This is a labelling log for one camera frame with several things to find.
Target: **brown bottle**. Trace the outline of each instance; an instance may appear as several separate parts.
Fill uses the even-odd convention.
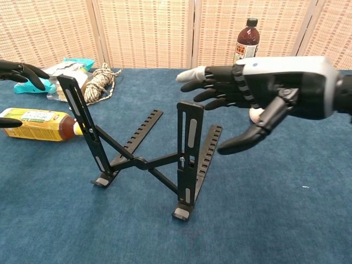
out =
[[[258,19],[247,19],[247,27],[241,30],[237,38],[233,63],[239,59],[255,57],[260,38],[258,30],[255,28],[257,24]]]

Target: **plastic bag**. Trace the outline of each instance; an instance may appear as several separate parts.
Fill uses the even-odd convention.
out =
[[[41,82],[44,84],[45,90],[39,90],[35,87],[30,81],[25,83],[17,83],[14,86],[14,92],[16,94],[23,94],[23,93],[40,93],[40,92],[47,92],[49,95],[49,99],[59,100],[59,96],[56,96],[58,89],[60,89],[60,84],[57,81],[56,76],[61,74],[78,77],[80,80],[83,80],[84,76],[81,73],[86,75],[86,79],[91,78],[91,73],[88,71],[92,68],[94,64],[93,59],[81,59],[81,58],[63,58],[61,63],[58,63],[54,66],[49,68],[42,69],[44,72],[50,75],[49,79],[41,79]]]

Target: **bottle label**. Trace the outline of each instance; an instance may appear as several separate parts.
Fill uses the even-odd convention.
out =
[[[44,111],[27,111],[21,116],[23,121],[32,121],[32,122],[44,122],[49,121],[55,116],[53,112],[44,112]]]
[[[237,42],[233,63],[235,63],[239,59],[255,57],[257,50],[258,45],[242,45]]]
[[[61,141],[60,122],[66,115],[48,110],[11,108],[2,117],[15,118],[23,124],[18,128],[4,128],[3,131],[14,138]]]

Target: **foldable laptop stand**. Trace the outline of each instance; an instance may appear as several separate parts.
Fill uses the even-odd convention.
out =
[[[76,79],[64,75],[58,76],[57,79],[83,132],[83,136],[94,160],[102,172],[92,183],[107,188],[122,169],[133,166],[144,171],[149,171],[171,191],[177,194],[178,204],[172,216],[183,221],[188,221],[222,131],[221,126],[211,125],[203,148],[200,151],[204,107],[193,102],[179,102],[177,104],[177,152],[147,161],[142,157],[134,156],[133,152],[159,120],[163,114],[162,111],[153,110],[130,140],[122,146],[103,129],[94,124]],[[101,139],[119,152],[111,162],[106,156]],[[177,185],[157,169],[157,167],[174,162],[178,163]]]

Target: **yellow label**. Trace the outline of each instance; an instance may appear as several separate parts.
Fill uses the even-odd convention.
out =
[[[22,121],[18,128],[4,128],[9,136],[14,138],[61,141],[59,133],[60,122],[68,114],[48,110],[9,108],[2,117]]]

